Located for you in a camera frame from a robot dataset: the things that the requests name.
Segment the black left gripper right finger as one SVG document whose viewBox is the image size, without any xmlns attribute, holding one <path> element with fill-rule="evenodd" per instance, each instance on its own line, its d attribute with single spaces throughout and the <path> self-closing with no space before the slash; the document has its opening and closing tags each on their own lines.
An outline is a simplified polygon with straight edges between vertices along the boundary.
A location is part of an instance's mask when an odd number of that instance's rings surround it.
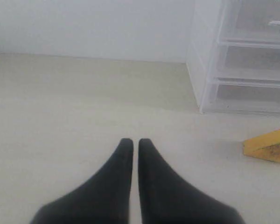
<svg viewBox="0 0 280 224">
<path fill-rule="evenodd" d="M 236 209 L 179 176 L 150 139 L 140 139 L 138 186 L 144 224 L 243 224 Z"/>
</svg>

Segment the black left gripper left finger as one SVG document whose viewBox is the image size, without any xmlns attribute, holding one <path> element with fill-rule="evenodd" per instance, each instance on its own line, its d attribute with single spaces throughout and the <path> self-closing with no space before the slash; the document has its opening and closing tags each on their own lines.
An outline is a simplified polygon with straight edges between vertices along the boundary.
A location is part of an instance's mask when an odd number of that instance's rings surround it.
<svg viewBox="0 0 280 224">
<path fill-rule="evenodd" d="M 133 141 L 121 139 L 101 169 L 74 191 L 41 207 L 33 224 L 127 224 Z"/>
</svg>

